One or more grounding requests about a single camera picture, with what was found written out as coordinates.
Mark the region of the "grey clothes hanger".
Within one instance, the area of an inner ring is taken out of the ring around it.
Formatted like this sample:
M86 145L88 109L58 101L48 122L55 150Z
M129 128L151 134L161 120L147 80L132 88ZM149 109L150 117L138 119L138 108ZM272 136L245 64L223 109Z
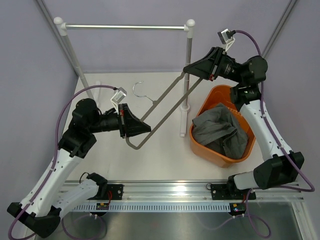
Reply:
M173 123L173 129L177 130L177 135L180 137L180 122L181 122L181 111L178 106L183 101L183 88L184 88L184 77L183 72L179 72L175 79L169 80L172 77L172 73L152 73L151 79L147 80L146 77L138 80L133 86L136 89L136 93L139 95L139 103L142 103L142 96L146 94L142 91L146 90L152 94L159 94L156 99L152 100L150 108L141 115L140 119L143 122L151 124L151 132L144 133L141 137L141 142L134 144L131 142L132 137L126 137L125 143L134 150L141 149L148 140L161 129L161 126L165 121L169 120L169 117L178 113L177 122ZM189 90L186 95L189 97L192 91L201 83L201 78L194 78L193 83L189 84Z

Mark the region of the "grey shorts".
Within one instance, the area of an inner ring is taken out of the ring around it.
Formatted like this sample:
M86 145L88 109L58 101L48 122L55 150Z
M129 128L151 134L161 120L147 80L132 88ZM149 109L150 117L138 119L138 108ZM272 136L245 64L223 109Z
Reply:
M249 137L227 106L218 103L192 123L192 136L197 143L230 159L242 158Z

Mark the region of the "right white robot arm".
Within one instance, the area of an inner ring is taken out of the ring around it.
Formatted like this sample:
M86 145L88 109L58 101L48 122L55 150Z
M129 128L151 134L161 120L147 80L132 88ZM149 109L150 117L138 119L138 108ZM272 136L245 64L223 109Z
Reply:
M203 80L222 77L237 83L230 89L230 101L250 126L261 150L263 163L254 170L232 175L226 192L233 199L249 189L280 188L296 180L304 163L301 152L294 152L275 127L263 101L259 83L266 80L267 61L260 55L244 63L213 47L200 60L183 68L183 72Z

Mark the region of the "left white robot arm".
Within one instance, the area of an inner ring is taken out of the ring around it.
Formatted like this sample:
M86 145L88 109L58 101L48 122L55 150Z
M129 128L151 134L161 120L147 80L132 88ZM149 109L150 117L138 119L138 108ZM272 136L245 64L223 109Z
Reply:
M126 103L119 107L119 112L112 108L101 113L93 99L80 100L40 180L23 200L12 202L7 212L36 235L47 238L64 216L85 200L111 200L113 191L107 179L97 173L90 173L83 182L62 196L58 196L58 192L96 143L96 133L119 131L125 138L151 132L151 127L137 118Z

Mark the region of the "metal clothes rack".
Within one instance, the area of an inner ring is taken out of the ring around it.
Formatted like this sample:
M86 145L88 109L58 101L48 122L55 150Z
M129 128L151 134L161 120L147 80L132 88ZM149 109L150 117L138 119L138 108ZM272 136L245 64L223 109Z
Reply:
M83 87L89 98L98 100L97 95L93 95L92 91L88 89L88 81L84 75L80 62L77 58L75 50L71 44L68 36L68 30L131 30L131 31L181 31L186 33L186 60L185 64L191 63L192 43L194 37L195 21L193 19L187 20L184 25L170 26L170 25L109 25L109 24L79 24L79 23L66 23L61 17L53 19L54 24L58 30L59 35L65 42L66 50L71 57L71 63L75 66L75 71L79 75ZM187 134L187 121L190 105L188 102L187 92L189 90L190 75L183 73L183 101L178 105L180 107L180 129L179 135L185 137Z

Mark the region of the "aluminium mounting rail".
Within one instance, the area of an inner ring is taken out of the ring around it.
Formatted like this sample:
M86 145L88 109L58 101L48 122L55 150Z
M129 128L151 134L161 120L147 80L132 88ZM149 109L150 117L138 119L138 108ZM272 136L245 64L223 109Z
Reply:
M209 202L212 194L209 183L222 184L222 180L109 180L109 184L122 184L124 202ZM252 202L282 203L303 202L303 193L286 189L271 188L255 190Z

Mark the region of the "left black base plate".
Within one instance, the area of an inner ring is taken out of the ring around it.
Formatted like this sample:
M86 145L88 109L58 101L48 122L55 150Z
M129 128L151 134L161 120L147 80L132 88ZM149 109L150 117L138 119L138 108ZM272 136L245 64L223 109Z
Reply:
M99 186L97 194L89 198L88 200L106 201L109 200L109 198L115 201L122 200L123 190L123 184L104 184L102 186Z

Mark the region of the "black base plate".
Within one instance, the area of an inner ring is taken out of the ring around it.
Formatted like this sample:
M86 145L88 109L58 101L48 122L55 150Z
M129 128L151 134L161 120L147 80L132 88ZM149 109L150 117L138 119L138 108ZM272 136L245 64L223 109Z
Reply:
M102 186L99 186L97 194L89 198L88 200L106 201L109 200L109 198L115 201L122 200L123 190L123 184L104 184Z
M205 188L210 191L212 200L243 200L246 195L244 191L228 189L226 183L207 183Z

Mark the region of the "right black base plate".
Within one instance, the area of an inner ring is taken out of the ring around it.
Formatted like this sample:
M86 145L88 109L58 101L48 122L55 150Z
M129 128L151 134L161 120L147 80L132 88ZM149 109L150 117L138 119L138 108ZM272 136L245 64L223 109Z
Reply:
M212 200L243 200L246 195L244 191L228 189L226 183L207 183L205 188L210 191Z

